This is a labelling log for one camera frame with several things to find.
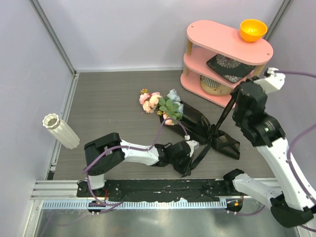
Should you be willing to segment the flower bouquet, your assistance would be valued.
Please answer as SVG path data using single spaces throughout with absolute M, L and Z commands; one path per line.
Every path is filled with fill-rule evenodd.
M 208 129 L 212 124 L 202 112 L 183 102 L 175 89 L 170 90 L 164 97 L 159 92 L 150 93 L 147 89 L 142 89 L 139 103 L 144 112 L 156 112 L 160 121 L 166 118 L 177 119 L 192 139 L 207 145 Z

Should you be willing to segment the black ribbon with gold lettering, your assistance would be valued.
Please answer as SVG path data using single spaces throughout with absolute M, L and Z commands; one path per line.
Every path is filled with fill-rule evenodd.
M 222 123 L 227 118 L 229 112 L 233 108 L 230 101 L 231 100 L 229 100 L 227 106 L 224 108 L 217 123 L 212 124 L 209 127 L 209 137 L 207 140 L 207 145 L 195 159 L 195 163 L 197 166 L 204 159 L 204 157 L 207 155 L 211 148 L 230 158 L 236 160 L 240 159 L 240 142 L 232 138 L 228 133 L 220 130 Z

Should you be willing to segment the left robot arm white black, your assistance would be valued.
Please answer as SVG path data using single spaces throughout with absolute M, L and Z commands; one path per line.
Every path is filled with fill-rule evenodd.
M 89 181 L 88 191 L 100 197 L 105 191 L 105 173 L 122 162 L 142 163 L 147 166 L 165 167 L 172 165 L 181 175 L 191 173 L 191 160 L 199 142 L 188 135 L 183 141 L 172 144 L 137 145 L 122 140 L 118 133 L 110 133 L 84 146 Z

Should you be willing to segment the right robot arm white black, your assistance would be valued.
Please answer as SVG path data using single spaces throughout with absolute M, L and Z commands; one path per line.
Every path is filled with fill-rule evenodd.
M 246 80 L 231 95 L 236 126 L 264 157 L 279 188 L 272 188 L 234 169 L 224 175 L 225 193 L 240 192 L 252 197 L 269 208 L 277 222 L 286 228 L 309 222 L 316 212 L 316 192 L 295 161 L 280 123 L 265 112 L 268 97 L 264 89 Z

